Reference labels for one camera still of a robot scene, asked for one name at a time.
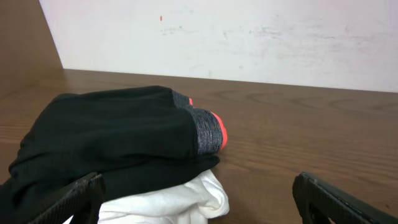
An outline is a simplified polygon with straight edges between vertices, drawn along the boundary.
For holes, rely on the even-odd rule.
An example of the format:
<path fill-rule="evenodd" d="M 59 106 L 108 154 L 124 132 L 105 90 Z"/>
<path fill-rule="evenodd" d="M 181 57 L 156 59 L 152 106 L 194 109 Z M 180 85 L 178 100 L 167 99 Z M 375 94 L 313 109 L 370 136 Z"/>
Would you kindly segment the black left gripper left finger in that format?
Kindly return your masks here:
<path fill-rule="evenodd" d="M 29 223 L 97 224 L 104 194 L 103 176 L 90 173 L 41 200 Z"/>

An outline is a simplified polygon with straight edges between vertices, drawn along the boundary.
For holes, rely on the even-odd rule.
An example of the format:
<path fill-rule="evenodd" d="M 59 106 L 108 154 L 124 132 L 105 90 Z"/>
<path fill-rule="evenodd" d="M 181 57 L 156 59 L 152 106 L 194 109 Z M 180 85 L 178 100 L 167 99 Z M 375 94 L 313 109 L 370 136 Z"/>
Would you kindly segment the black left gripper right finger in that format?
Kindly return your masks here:
<path fill-rule="evenodd" d="M 396 217 L 309 172 L 295 177 L 292 195 L 303 224 L 397 224 Z"/>

